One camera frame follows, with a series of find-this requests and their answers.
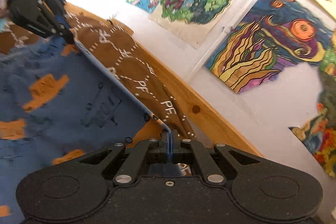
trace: wood knot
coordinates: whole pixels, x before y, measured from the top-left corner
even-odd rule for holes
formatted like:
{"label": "wood knot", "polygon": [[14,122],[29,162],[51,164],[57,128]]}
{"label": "wood knot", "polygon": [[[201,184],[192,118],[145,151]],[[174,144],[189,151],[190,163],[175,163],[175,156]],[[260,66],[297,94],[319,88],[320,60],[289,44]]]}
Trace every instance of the wood knot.
{"label": "wood knot", "polygon": [[194,105],[192,108],[192,112],[197,114],[201,111],[200,107],[198,105]]}

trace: metal pin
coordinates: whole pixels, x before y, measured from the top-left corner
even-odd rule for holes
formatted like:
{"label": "metal pin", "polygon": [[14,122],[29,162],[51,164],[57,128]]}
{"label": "metal pin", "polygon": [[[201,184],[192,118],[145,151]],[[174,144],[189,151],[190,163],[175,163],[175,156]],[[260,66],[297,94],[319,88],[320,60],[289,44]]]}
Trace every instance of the metal pin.
{"label": "metal pin", "polygon": [[165,183],[167,186],[174,186],[174,182],[173,181],[166,181]]}
{"label": "metal pin", "polygon": [[213,183],[220,183],[224,180],[224,177],[222,175],[209,175],[208,176],[208,181],[213,182]]}
{"label": "metal pin", "polygon": [[115,181],[119,183],[129,183],[131,180],[132,180],[132,177],[129,175],[118,175],[115,178]]}

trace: screw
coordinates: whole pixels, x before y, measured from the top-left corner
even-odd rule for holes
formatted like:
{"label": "screw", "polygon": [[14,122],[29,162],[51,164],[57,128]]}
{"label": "screw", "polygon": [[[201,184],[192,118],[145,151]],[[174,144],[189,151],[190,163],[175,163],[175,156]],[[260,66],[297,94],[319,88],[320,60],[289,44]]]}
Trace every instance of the screw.
{"label": "screw", "polygon": [[129,175],[118,175],[115,177],[115,181],[119,183],[129,183],[132,180],[132,177]]}
{"label": "screw", "polygon": [[213,182],[213,183],[220,183],[224,180],[224,177],[222,175],[209,175],[208,176],[208,181]]}
{"label": "screw", "polygon": [[167,186],[174,186],[174,182],[173,181],[166,181],[165,183]]}

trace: brown fabric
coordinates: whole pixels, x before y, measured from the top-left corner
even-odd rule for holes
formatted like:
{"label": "brown fabric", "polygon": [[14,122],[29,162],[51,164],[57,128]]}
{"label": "brown fabric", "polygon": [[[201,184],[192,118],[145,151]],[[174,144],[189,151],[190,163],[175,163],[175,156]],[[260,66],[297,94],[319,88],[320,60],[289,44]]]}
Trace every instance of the brown fabric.
{"label": "brown fabric", "polygon": [[33,44],[39,38],[38,35],[15,25],[8,19],[4,32],[0,33],[0,53],[8,54],[13,47]]}
{"label": "brown fabric", "polygon": [[143,58],[142,49],[118,24],[102,22],[84,15],[70,14],[67,19],[83,45],[147,108],[180,138],[194,133],[175,98]]}

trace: wooden bed frame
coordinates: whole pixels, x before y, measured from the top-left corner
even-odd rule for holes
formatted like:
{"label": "wooden bed frame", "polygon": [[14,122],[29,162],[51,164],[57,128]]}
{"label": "wooden bed frame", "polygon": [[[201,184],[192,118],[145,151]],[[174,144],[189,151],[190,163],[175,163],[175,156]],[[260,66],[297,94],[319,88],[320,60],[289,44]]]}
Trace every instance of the wooden bed frame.
{"label": "wooden bed frame", "polygon": [[[70,13],[83,13],[87,17],[105,22],[106,20],[82,8],[67,3],[65,9]],[[133,31],[125,24],[112,19],[130,34]],[[144,58],[155,70],[161,82],[174,95],[184,114],[196,124],[213,143],[226,143],[248,153],[261,156],[260,152],[249,143],[224,117],[222,117],[209,103],[207,103],[195,90],[167,68],[160,60],[137,43],[144,51]]]}

